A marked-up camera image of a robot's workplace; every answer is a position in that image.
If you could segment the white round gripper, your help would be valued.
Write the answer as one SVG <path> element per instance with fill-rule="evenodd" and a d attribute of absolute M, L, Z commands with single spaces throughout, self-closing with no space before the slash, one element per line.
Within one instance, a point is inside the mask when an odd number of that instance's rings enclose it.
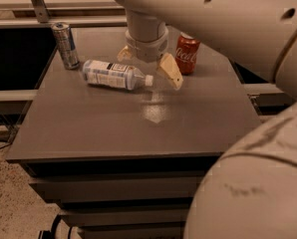
<path fill-rule="evenodd" d="M 178 91 L 183 83 L 182 74 L 172 54 L 167 53 L 168 48 L 168 30 L 154 41 L 139 41 L 126 31 L 127 45 L 118 53 L 119 62 L 130 60 L 135 57 L 143 62 L 157 62 L 157 73 L 165 78 L 169 84 Z"/>

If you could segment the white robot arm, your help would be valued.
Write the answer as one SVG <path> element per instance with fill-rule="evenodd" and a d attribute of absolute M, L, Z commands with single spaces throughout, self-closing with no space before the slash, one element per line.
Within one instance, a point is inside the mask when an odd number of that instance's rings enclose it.
<path fill-rule="evenodd" d="M 297 239 L 297 0 L 115 1 L 229 59 L 249 96 L 293 101 L 207 171 L 182 239 Z"/>

